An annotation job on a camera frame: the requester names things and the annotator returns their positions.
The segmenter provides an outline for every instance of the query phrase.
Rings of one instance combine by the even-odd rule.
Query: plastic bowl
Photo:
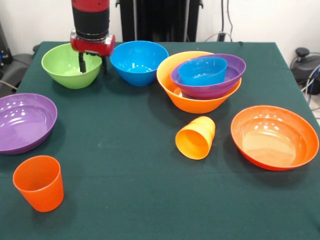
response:
[[[171,78],[175,84],[187,95],[197,99],[215,99],[227,94],[239,81],[246,70],[246,63],[240,57],[231,54],[211,54],[206,57],[217,56],[227,61],[227,68],[224,82],[207,86],[188,86],[183,84],[183,81],[178,73],[177,66],[171,74]]]
[[[168,56],[168,51],[155,42],[129,41],[114,49],[110,61],[120,77],[140,87],[156,80],[157,68]]]
[[[210,54],[212,53],[205,51],[184,51],[168,57],[158,67],[156,72],[158,82],[168,94],[173,104],[185,112],[191,114],[209,113],[218,108],[227,98],[234,94],[241,85],[240,79],[228,94],[223,97],[210,100],[189,99],[176,94],[175,91],[177,92],[178,86],[171,80],[171,72],[173,69],[189,59]]]
[[[231,123],[232,138],[253,164],[284,171],[309,163],[319,139],[312,126],[296,113],[276,106],[253,106],[239,112]]]
[[[186,99],[197,99],[197,98],[195,98],[195,97],[193,97],[193,96],[189,96],[188,94],[185,94],[185,93],[184,93],[183,91],[181,91],[181,89],[178,88],[178,87],[174,90],[174,94],[176,94],[176,95],[178,95],[178,96],[180,96],[180,97],[186,98]]]
[[[59,84],[69,89],[82,89],[89,86],[97,77],[102,60],[99,56],[83,56],[86,72],[80,72],[79,54],[70,43],[56,46],[42,58],[43,69]]]
[[[0,153],[21,154],[49,136],[58,116],[47,97],[19,93],[0,98]]]
[[[178,67],[182,83],[187,86],[207,86],[225,80],[227,61],[220,57],[199,57],[184,62]]]

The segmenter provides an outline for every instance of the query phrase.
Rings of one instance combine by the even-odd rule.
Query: bowl rim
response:
[[[220,55],[220,56],[217,56],[217,58],[222,58],[222,56],[226,56],[226,55],[227,55],[227,56],[230,56],[230,57],[233,57],[233,58],[237,58],[237,59],[239,59],[239,60],[244,64],[244,68],[243,68],[243,70],[242,70],[236,77],[231,78],[231,79],[229,79],[228,81],[223,81],[223,82],[216,83],[216,84],[211,84],[211,85],[190,86],[190,85],[185,85],[185,84],[176,82],[175,79],[173,78],[173,72],[177,71],[177,72],[179,73],[179,70],[176,70],[176,69],[179,68],[181,65],[185,64],[186,62],[191,61],[191,60],[194,60],[194,59],[198,59],[198,58],[205,58],[205,57],[210,57],[210,56],[215,57],[214,55]],[[191,59],[189,59],[189,60],[187,60],[187,61],[179,64],[178,66],[176,66],[176,67],[172,70],[172,72],[171,72],[171,74],[170,74],[170,77],[171,77],[172,81],[173,81],[175,84],[180,85],[180,86],[183,86],[183,87],[188,87],[188,88],[208,88],[208,87],[213,87],[213,86],[217,86],[217,85],[229,83],[229,82],[231,82],[231,81],[233,81],[233,80],[235,80],[235,79],[237,79],[237,78],[241,78],[242,75],[245,73],[246,69],[247,69],[247,64],[246,64],[246,62],[245,62],[241,57],[238,57],[238,56],[233,55],[233,54],[228,54],[228,53],[211,53],[211,54],[208,54],[208,55],[197,56],[197,57],[191,58]]]
[[[220,69],[220,71],[218,71],[217,73],[214,73],[213,75],[215,76],[215,75],[218,75],[218,74],[220,74],[221,72],[223,72],[223,71],[227,71],[227,66],[228,66],[228,62],[224,59],[224,58],[222,58],[222,57],[218,57],[218,56],[203,56],[203,57],[201,57],[201,59],[202,58],[208,58],[208,59],[210,59],[210,60],[212,60],[212,59],[218,59],[219,61],[221,61],[222,63],[223,63],[223,67]],[[178,69],[178,73],[179,73],[179,75],[180,75],[180,77],[181,77],[181,68],[186,68],[187,66],[187,64],[190,64],[191,62],[195,62],[195,61],[197,61],[198,60],[198,57],[195,57],[195,58],[192,58],[192,59],[190,59],[190,60],[188,60],[188,61],[185,61],[185,62],[183,62],[181,65],[180,65],[180,67],[179,67],[179,69]]]
[[[246,151],[243,149],[242,146],[240,146],[239,142],[236,141],[236,138],[235,138],[235,133],[233,132],[233,126],[235,124],[235,121],[236,121],[236,118],[239,117],[240,114],[242,114],[243,112],[246,112],[248,110],[251,110],[251,109],[255,109],[255,108],[272,108],[272,109],[278,109],[278,110],[281,110],[281,111],[285,111],[287,113],[290,113],[292,114],[293,116],[295,116],[296,118],[299,118],[300,120],[302,120],[312,131],[312,133],[314,134],[314,136],[316,136],[316,151],[315,153],[305,162],[303,163],[300,163],[300,164],[296,164],[296,165],[288,165],[288,166],[274,166],[274,165],[270,165],[270,164],[267,164],[267,163],[262,163],[260,162],[259,160],[257,160],[256,158],[248,155],[246,153]],[[295,169],[295,168],[299,168],[303,165],[306,165],[307,163],[311,162],[315,157],[316,155],[318,154],[318,151],[319,151],[319,137],[318,137],[318,134],[316,132],[316,130],[312,127],[312,125],[307,121],[305,120],[302,116],[300,116],[299,114],[289,110],[289,109],[286,109],[286,108],[283,108],[283,107],[279,107],[279,106],[274,106],[274,105],[253,105],[253,106],[249,106],[249,107],[246,107],[245,109],[242,109],[241,111],[239,111],[232,119],[232,122],[231,122],[231,125],[230,125],[230,132],[231,132],[231,136],[232,136],[232,139],[233,139],[233,142],[235,143],[235,145],[240,149],[241,152],[243,152],[244,154],[248,155],[248,157],[252,158],[254,160],[254,162],[258,162],[260,164],[263,164],[265,166],[268,166],[268,167],[271,167],[271,168],[274,168],[274,169],[278,169],[278,170],[289,170],[289,169]]]
[[[44,95],[41,95],[41,94],[37,94],[37,93],[16,93],[16,94],[12,94],[12,95],[8,95],[8,96],[4,96],[2,97],[1,99],[9,99],[9,98],[12,98],[13,96],[21,96],[21,95],[29,95],[29,96],[37,96],[37,97],[40,97],[40,98],[43,98],[43,99],[47,99],[53,106],[54,108],[54,116],[53,116],[53,121],[52,121],[52,124],[51,126],[48,128],[48,130],[42,135],[40,136],[37,140],[33,141],[33,142],[30,142],[30,143],[27,143],[25,145],[22,145],[20,147],[17,147],[17,148],[10,148],[10,149],[0,149],[0,153],[6,153],[6,152],[10,152],[10,151],[15,151],[15,150],[19,150],[19,149],[23,149],[25,147],[28,147],[29,145],[35,143],[36,141],[40,140],[41,138],[43,138],[46,134],[50,133],[50,131],[52,130],[52,128],[54,127],[54,125],[56,124],[56,121],[58,119],[58,109],[57,109],[57,106],[56,104],[54,103],[54,101],[52,101],[50,98],[44,96]]]
[[[174,96],[180,98],[180,99],[184,99],[184,100],[187,100],[187,101],[193,101],[193,102],[214,102],[214,101],[219,101],[219,100],[223,100],[225,98],[229,98],[231,95],[233,95],[236,91],[238,91],[238,89],[240,88],[242,84],[242,78],[240,77],[240,79],[236,82],[236,84],[232,87],[232,89],[230,89],[227,94],[221,96],[221,97],[218,97],[218,98],[213,98],[213,99],[192,99],[192,98],[187,98],[187,97],[183,97],[183,96],[179,96],[177,94],[175,94],[174,92],[170,91],[168,88],[166,88],[165,86],[163,86],[161,84],[161,86],[163,87],[163,89],[165,91],[168,91],[170,92],[170,94],[173,94]]]
[[[43,57],[42,57],[42,59],[41,59],[41,66],[42,66],[42,68],[43,68],[48,74],[52,74],[52,75],[59,76],[59,77],[74,77],[74,76],[66,76],[66,75],[62,75],[62,74],[56,74],[56,73],[48,70],[48,69],[44,66],[44,59],[45,59],[45,57],[46,57],[51,51],[54,51],[55,49],[60,48],[60,47],[64,47],[64,46],[66,46],[66,45],[70,45],[70,46],[71,46],[71,43],[68,42],[68,43],[64,43],[64,44],[55,46],[54,48],[51,48],[49,51],[47,51],[47,52],[43,55]],[[98,66],[96,66],[95,68],[91,69],[90,71],[86,71],[86,72],[84,72],[84,73],[82,73],[82,74],[80,74],[80,75],[76,75],[76,76],[84,76],[84,75],[87,75],[87,74],[93,72],[94,70],[96,70],[97,68],[100,68],[101,65],[102,65],[102,59],[100,58],[100,63],[99,63]]]
[[[114,63],[114,61],[113,61],[113,55],[114,55],[114,53],[115,53],[116,48],[119,48],[120,46],[123,46],[123,45],[130,45],[130,44],[136,44],[136,43],[148,43],[148,44],[152,44],[152,45],[158,46],[158,47],[160,47],[161,49],[163,49],[163,50],[165,51],[165,53],[166,53],[166,58],[165,58],[165,59],[167,59],[167,58],[169,57],[169,52],[168,52],[168,50],[167,50],[164,46],[160,45],[159,43],[156,43],[156,42],[153,42],[153,41],[145,41],[145,40],[127,41],[127,42],[121,43],[120,45],[116,46],[116,47],[114,48],[113,54],[110,56],[110,62],[111,62],[112,66],[113,66],[114,68],[116,68],[117,70],[120,70],[120,71],[122,71],[122,72],[130,73],[130,74],[147,74],[147,73],[153,73],[153,72],[157,71],[159,65],[160,65],[165,59],[163,59],[163,60],[160,62],[160,64],[156,67],[156,69],[152,69],[151,71],[146,71],[146,72],[131,72],[131,71],[126,71],[126,70],[123,70],[123,69],[121,69],[121,68],[119,68],[119,67],[117,67],[117,66],[115,65],[115,63]]]

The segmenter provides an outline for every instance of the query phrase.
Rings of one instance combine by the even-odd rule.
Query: cup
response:
[[[34,156],[22,162],[13,173],[13,184],[39,212],[54,210],[64,199],[61,167],[51,156]]]
[[[207,116],[200,116],[176,134],[175,144],[187,158],[201,160],[209,154],[215,132],[215,122]]]

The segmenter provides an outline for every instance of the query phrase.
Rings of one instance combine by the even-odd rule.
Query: table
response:
[[[275,43],[162,43],[170,55],[229,53],[247,69],[240,89],[206,116],[216,123],[207,158],[184,157],[177,131],[198,115],[183,112],[155,82],[134,87],[108,64],[92,85],[67,89],[41,67],[62,42],[43,42],[20,93],[52,99],[58,119],[49,138],[20,155],[0,155],[2,240],[311,240],[320,238],[320,158],[272,172],[237,150],[230,124],[240,110],[276,105],[301,115],[320,133]],[[14,188],[25,159],[50,155],[61,164],[65,197],[54,211],[34,211]]]

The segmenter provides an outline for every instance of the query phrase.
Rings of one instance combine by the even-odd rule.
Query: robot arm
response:
[[[71,0],[75,29],[71,31],[72,48],[79,52],[79,65],[86,72],[84,53],[102,58],[106,72],[106,58],[115,48],[116,38],[109,34],[109,0]]]

